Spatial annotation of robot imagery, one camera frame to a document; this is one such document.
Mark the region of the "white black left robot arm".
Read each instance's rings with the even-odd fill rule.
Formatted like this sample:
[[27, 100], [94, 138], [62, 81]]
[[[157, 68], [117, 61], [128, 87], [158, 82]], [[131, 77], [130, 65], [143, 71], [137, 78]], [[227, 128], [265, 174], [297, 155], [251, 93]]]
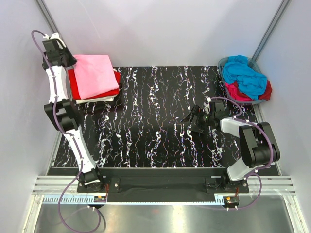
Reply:
[[45, 52], [42, 66], [50, 84], [50, 99], [44, 105], [44, 111], [56, 130], [67, 139], [74, 153], [79, 168], [77, 179], [80, 186], [98, 189], [104, 186], [103, 177], [83, 138], [81, 115], [67, 92], [67, 68], [73, 66], [77, 60], [58, 33], [51, 36], [45, 34], [43, 38]]

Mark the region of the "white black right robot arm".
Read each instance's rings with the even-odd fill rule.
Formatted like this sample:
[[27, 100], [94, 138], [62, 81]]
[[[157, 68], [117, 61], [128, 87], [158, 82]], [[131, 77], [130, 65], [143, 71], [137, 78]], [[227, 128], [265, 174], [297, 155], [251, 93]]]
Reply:
[[203, 108], [194, 105], [181, 122], [190, 122], [190, 130], [197, 133], [216, 129], [240, 140], [241, 157], [227, 167], [222, 176], [222, 185], [226, 186], [270, 167], [280, 159], [280, 150], [269, 123], [253, 123], [239, 119], [237, 115], [230, 117], [223, 100], [212, 98]]

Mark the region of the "pink t shirt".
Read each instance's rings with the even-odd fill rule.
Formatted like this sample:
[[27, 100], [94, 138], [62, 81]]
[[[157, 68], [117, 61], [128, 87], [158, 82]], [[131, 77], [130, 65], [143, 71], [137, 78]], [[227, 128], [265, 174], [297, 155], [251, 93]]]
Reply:
[[73, 66], [78, 87], [101, 86], [104, 81], [114, 80], [114, 69], [108, 55], [74, 55]]

